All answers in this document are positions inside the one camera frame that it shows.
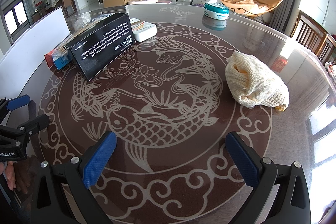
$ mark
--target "cream knit cloth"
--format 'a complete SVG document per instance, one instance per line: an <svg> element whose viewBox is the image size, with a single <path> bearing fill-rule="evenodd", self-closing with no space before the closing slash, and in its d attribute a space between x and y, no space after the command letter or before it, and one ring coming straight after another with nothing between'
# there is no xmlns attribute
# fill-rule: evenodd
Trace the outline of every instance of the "cream knit cloth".
<svg viewBox="0 0 336 224"><path fill-rule="evenodd" d="M289 93L285 83L253 55L234 52L225 69L233 98L243 106L264 105L284 111Z"/></svg>

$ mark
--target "glass tabletop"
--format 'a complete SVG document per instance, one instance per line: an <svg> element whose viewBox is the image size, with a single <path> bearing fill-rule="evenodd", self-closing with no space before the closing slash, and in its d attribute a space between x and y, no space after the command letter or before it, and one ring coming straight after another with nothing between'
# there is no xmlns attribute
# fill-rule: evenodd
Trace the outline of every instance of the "glass tabletop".
<svg viewBox="0 0 336 224"><path fill-rule="evenodd" d="M51 124L31 138L28 160L16 166L29 174L26 191L15 190L20 213L29 219L41 161L68 162L111 130L117 148L91 192L113 222L228 223L252 190L224 147L226 134L237 131L259 156L302 164L317 223L336 196L335 88L319 60L267 26L231 14L214 20L201 7L127 5L73 16L68 25L74 32L115 12L156 24L157 35L136 43L91 82L73 63L57 71L43 62L21 92ZM290 95L284 112L248 109L232 98L225 67L234 51L256 56L281 77ZM27 120L27 113L13 111L7 125Z"/></svg>

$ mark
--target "black box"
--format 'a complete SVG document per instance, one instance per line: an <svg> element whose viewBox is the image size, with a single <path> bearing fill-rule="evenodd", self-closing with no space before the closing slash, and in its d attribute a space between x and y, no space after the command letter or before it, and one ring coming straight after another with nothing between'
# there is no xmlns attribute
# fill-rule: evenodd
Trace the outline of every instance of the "black box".
<svg viewBox="0 0 336 224"><path fill-rule="evenodd" d="M115 13L74 37L64 48L90 81L134 44L128 14Z"/></svg>

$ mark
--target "silver bolt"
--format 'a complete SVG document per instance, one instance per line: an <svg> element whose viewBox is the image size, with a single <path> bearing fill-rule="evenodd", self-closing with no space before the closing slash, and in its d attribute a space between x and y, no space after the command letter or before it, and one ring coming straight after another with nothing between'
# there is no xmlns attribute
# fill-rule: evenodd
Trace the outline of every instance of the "silver bolt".
<svg viewBox="0 0 336 224"><path fill-rule="evenodd" d="M263 158L262 161L266 164L270 164L272 162L272 160L270 158L267 158L267 157Z"/></svg>
<svg viewBox="0 0 336 224"><path fill-rule="evenodd" d="M42 168L47 167L47 165L48 165L48 162L47 162L46 160L43 161L43 162L41 162L41 167L42 167Z"/></svg>
<svg viewBox="0 0 336 224"><path fill-rule="evenodd" d="M295 162L294 162L294 165L295 165L296 167L298 167L298 168L301 168L301 163L299 163L298 161L295 161Z"/></svg>
<svg viewBox="0 0 336 224"><path fill-rule="evenodd" d="M72 164L76 164L76 163L79 162L79 158L78 157L73 157L70 161L71 161Z"/></svg>

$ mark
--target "circular table decoration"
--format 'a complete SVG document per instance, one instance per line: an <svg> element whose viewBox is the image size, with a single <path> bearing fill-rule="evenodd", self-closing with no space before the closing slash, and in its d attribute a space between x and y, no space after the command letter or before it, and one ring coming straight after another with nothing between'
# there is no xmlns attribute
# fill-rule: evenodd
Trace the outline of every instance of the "circular table decoration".
<svg viewBox="0 0 336 224"><path fill-rule="evenodd" d="M106 130L117 134L91 192L123 223L178 223L223 205L244 185L224 137L237 131L263 156L272 128L271 108L248 109L231 96L232 45L193 27L155 24L155 37L91 82L72 63L55 71L40 102L52 122L39 141L53 164L82 155Z"/></svg>

